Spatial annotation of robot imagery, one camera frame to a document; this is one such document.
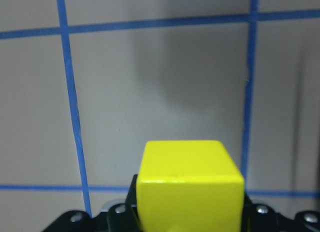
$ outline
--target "metal screw head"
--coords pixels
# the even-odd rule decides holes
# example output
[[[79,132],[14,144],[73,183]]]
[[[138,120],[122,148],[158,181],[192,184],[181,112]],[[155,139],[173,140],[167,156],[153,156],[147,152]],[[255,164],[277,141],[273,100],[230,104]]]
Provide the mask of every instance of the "metal screw head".
[[[268,207],[265,205],[258,205],[255,209],[260,214],[267,214],[269,212]]]
[[[309,223],[318,223],[319,221],[318,217],[315,216],[313,213],[306,213],[303,218],[305,221]]]
[[[70,218],[70,221],[71,221],[72,223],[74,223],[74,222],[78,222],[78,221],[82,220],[82,218],[83,218],[82,213],[77,212],[77,213],[75,213],[75,214]]]
[[[121,214],[126,211],[126,206],[124,204],[122,204],[122,205],[118,206],[117,208],[115,208],[114,211],[117,214]]]
[[[110,200],[102,206],[100,212],[108,212],[112,206],[117,204],[124,204],[125,202],[126,202],[125,198],[116,198],[116,199]]]

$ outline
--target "cube top face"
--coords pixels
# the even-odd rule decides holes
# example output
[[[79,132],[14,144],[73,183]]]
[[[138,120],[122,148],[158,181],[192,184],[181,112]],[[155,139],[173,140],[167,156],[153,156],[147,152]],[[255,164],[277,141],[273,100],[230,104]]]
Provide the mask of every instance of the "cube top face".
[[[237,166],[216,140],[149,141],[138,179],[145,183],[243,183]]]
[[[219,141],[150,141],[136,199],[145,232],[240,232],[244,179]]]

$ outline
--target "grid pattern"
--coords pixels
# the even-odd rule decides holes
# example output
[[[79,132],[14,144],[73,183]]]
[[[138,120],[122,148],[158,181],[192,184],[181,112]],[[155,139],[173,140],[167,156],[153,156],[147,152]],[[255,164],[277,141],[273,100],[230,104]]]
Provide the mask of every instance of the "grid pattern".
[[[149,29],[161,27],[180,27],[196,25],[214,25],[227,23],[248,23],[247,66],[248,77],[245,88],[244,101],[244,130],[242,137],[241,172],[245,179],[248,177],[248,162],[250,158],[250,134],[252,118],[252,101],[254,94],[255,61],[258,23],[265,21],[282,21],[320,18],[320,10],[300,10],[282,12],[259,12],[259,0],[250,0],[249,14],[198,16],[168,19],[149,19],[139,21],[108,22],[99,24],[68,25],[65,0],[56,0],[59,17],[59,27],[23,29],[0,32],[0,40],[13,38],[27,38],[38,36],[60,35],[63,49],[64,67],[68,90],[68,99],[75,139],[81,185],[36,185],[36,184],[0,184],[0,190],[20,191],[63,191],[82,192],[85,210],[91,215],[90,191],[95,192],[126,192],[125,186],[92,186],[88,184],[84,150],[82,145],[80,117],[78,111],[76,85],[73,73],[70,34],[94,33],[106,31]],[[301,197],[320,198],[318,191],[274,191],[274,190],[248,190],[249,195],[264,197]]]

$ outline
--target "gray background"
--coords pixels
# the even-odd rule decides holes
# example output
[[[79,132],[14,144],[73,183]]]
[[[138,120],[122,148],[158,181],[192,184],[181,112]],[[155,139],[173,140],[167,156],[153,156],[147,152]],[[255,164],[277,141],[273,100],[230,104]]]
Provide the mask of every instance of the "gray background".
[[[320,9],[320,0],[259,4],[260,12]],[[248,14],[250,0],[65,5],[75,26]],[[57,0],[0,0],[0,14],[1,35],[59,27]],[[248,27],[70,34],[88,184],[104,187],[90,190],[94,216],[126,196],[149,140],[220,140],[240,168]],[[260,21],[257,29],[246,185],[292,217],[318,204],[320,19]],[[59,34],[0,40],[0,105],[0,230],[41,231],[67,210],[84,210],[81,189],[39,189],[81,186]]]

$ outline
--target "bolt head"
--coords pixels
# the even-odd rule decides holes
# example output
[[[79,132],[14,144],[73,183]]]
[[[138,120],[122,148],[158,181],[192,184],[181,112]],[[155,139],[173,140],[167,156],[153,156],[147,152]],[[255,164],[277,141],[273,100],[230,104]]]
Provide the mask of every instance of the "bolt head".
[[[306,213],[303,218],[309,223],[318,223],[319,221],[318,217],[313,213]]]
[[[74,222],[78,222],[78,221],[82,220],[82,218],[83,218],[82,213],[77,212],[77,213],[75,213],[75,214],[70,218],[70,221],[71,221],[72,223],[74,223]]]
[[[255,209],[259,214],[267,214],[269,212],[268,207],[265,205],[258,205]]]
[[[122,204],[122,205],[118,206],[117,208],[115,208],[114,211],[115,211],[117,214],[121,214],[121,213],[125,212],[126,209],[127,209],[126,206],[125,206],[124,204]]]

